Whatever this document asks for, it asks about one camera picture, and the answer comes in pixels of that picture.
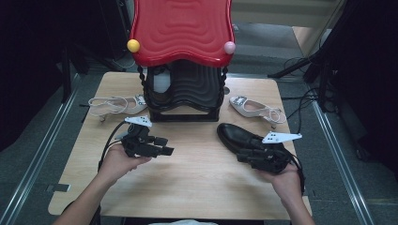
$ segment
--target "black plastic base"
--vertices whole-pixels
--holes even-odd
[[[170,86],[162,93],[155,91],[156,76],[170,72]],[[226,70],[206,67],[189,60],[176,60],[168,65],[149,67],[144,84],[144,98],[152,122],[217,122],[223,102]],[[180,106],[189,106],[197,114],[171,114]]]

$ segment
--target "gray floor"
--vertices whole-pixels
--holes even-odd
[[[266,78],[302,57],[290,27],[242,22],[235,25],[237,52],[229,66],[229,77]],[[117,63],[130,66],[132,61],[127,56]],[[73,76],[75,92],[69,105],[60,104],[62,89],[58,90],[21,138],[0,153],[1,224],[54,221],[55,217],[47,211],[53,195],[47,188],[58,183],[82,126],[87,108],[81,104],[94,96],[102,75],[108,71],[95,61],[90,61],[90,65],[87,75]],[[295,71],[277,80],[283,98],[301,97],[308,90],[309,85],[301,76],[302,71]],[[283,106],[285,113],[290,114],[298,108],[299,101],[284,100]],[[319,112],[317,105],[311,104],[301,115],[303,139],[295,141],[295,147],[304,165],[305,194],[309,196],[316,223],[355,225],[398,221],[398,184],[392,172],[378,162],[357,159],[352,140],[337,114]],[[61,122],[58,126],[52,124],[55,118]],[[298,116],[292,116],[288,123],[296,131]],[[46,136],[48,129],[56,135]],[[38,173],[29,176],[29,172]],[[105,217],[102,224],[120,221]],[[265,221],[265,224],[288,222]]]

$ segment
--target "white sandal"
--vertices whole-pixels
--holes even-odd
[[[259,102],[248,100],[246,97],[230,97],[229,102],[241,115],[246,117],[261,116],[272,125],[282,124],[286,121],[286,115],[279,108],[271,108]]]
[[[88,100],[91,115],[99,116],[100,121],[105,120],[108,113],[136,114],[146,109],[142,95],[134,97],[93,97]]]

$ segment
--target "red toy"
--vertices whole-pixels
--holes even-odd
[[[235,50],[231,0],[134,0],[129,49],[137,65],[177,59],[221,68]]]

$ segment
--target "black fabric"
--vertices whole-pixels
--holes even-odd
[[[61,85],[62,74],[56,67],[61,50],[47,8],[36,1],[4,6],[0,13],[0,151],[18,139]]]

